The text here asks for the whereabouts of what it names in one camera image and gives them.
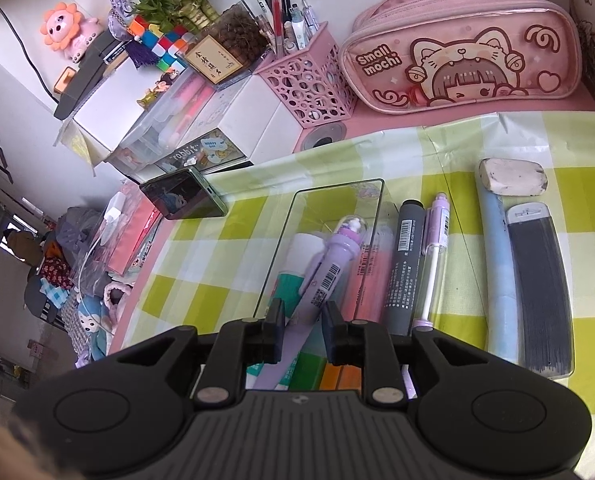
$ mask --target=phone screen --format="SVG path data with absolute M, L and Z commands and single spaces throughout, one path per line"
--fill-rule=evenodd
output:
M 145 182 L 140 189 L 168 220 L 225 215 L 187 169 Z

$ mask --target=black marker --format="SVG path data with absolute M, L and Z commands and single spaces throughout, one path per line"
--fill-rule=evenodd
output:
M 421 202 L 407 200 L 402 204 L 383 318 L 390 334 L 408 335 L 411 330 L 418 296 L 425 218 L 426 210 Z

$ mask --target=purple tassel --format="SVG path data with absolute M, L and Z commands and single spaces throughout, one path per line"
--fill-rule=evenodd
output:
M 127 54 L 129 54 L 136 68 L 157 65 L 160 60 L 148 46 L 139 41 L 129 41 L 127 43 Z

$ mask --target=small jar of soil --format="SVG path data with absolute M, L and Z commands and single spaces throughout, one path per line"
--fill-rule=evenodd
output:
M 184 59 L 213 84 L 247 70 L 266 51 L 268 39 L 240 1 L 188 44 Z

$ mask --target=black cable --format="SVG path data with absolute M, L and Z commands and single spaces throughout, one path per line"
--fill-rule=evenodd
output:
M 47 88 L 47 86 L 44 84 L 44 81 L 42 79 L 42 76 L 40 75 L 40 72 L 38 71 L 37 67 L 33 64 L 33 61 L 31 61 L 31 58 L 29 57 L 29 54 L 27 54 L 26 47 L 24 46 L 22 39 L 20 38 L 20 36 L 18 36 L 18 33 L 15 31 L 15 28 L 14 28 L 13 24 L 11 23 L 11 21 L 9 20 L 8 16 L 4 13 L 4 10 L 2 10 L 2 7 L 0 7 L 0 14 L 2 14 L 2 17 L 7 22 L 9 28 L 11 28 L 12 33 L 15 35 L 15 39 L 18 40 L 18 43 L 20 43 L 20 46 L 22 47 L 22 52 L 24 53 L 24 57 L 29 62 L 29 65 L 31 65 L 31 68 L 33 68 L 33 71 L 38 76 L 38 79 L 40 80 L 40 84 L 42 85 L 42 88 L 44 88 L 46 93 L 49 94 L 49 97 L 51 99 L 53 99 L 55 102 L 59 103 L 60 101 L 55 97 L 55 95 L 53 95 L 51 90 L 49 90 Z

